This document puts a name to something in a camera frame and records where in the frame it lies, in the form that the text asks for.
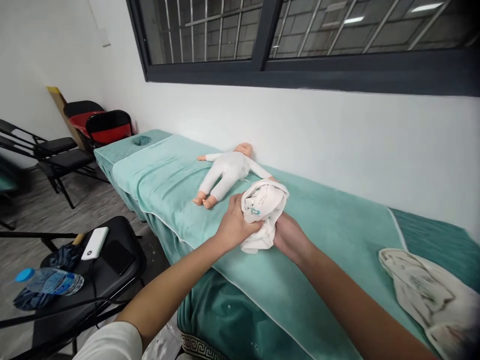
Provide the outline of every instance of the black window frame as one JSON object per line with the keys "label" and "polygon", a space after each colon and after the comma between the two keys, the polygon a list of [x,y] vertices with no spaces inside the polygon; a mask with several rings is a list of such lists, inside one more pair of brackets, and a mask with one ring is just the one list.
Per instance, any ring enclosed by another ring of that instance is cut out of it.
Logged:
{"label": "black window frame", "polygon": [[283,0],[263,0],[251,59],[150,64],[140,0],[126,0],[145,81],[480,97],[474,46],[269,59]]}

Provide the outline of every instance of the white onesie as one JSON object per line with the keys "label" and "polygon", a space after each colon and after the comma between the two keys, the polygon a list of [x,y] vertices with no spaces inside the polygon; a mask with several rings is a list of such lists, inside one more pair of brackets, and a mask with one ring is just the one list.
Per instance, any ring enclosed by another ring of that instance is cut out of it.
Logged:
{"label": "white onesie", "polygon": [[206,161],[213,162],[213,165],[203,179],[199,191],[207,195],[210,193],[217,201],[222,200],[232,186],[238,180],[246,177],[250,170],[262,179],[268,179],[272,176],[240,151],[209,154],[205,155],[205,158]]}

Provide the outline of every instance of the water bottle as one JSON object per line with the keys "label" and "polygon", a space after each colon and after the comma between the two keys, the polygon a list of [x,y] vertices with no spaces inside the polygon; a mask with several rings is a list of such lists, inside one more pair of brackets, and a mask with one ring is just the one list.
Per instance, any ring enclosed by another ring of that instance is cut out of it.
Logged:
{"label": "water bottle", "polygon": [[83,276],[53,267],[42,267],[38,270],[29,267],[15,278],[19,283],[28,280],[30,282],[25,288],[34,293],[64,296],[75,294],[84,284]]}

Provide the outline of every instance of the patterned border trim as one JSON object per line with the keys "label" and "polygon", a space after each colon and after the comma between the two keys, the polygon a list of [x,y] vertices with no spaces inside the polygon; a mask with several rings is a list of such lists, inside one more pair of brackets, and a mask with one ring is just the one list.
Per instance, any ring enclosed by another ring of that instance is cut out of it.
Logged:
{"label": "patterned border trim", "polygon": [[220,352],[198,337],[182,332],[181,346],[183,351],[194,357],[205,360],[228,360]]}

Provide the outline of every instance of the massage table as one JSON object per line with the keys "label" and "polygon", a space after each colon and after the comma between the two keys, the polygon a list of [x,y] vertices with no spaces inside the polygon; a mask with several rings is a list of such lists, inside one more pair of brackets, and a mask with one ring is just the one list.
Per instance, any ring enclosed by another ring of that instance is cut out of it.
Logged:
{"label": "massage table", "polygon": [[[95,156],[173,264],[215,233],[228,206],[221,201],[207,211],[191,201],[211,166],[196,161],[197,156],[217,152],[151,130],[98,148]],[[406,249],[480,290],[480,248],[464,229],[264,168],[290,191],[285,210],[315,245],[426,345],[422,328],[397,303],[379,250]],[[254,174],[246,179],[227,196],[258,180]],[[276,248],[258,255],[237,248],[221,258],[180,306],[178,327],[191,342],[201,339],[232,360],[361,358],[305,277]]]}

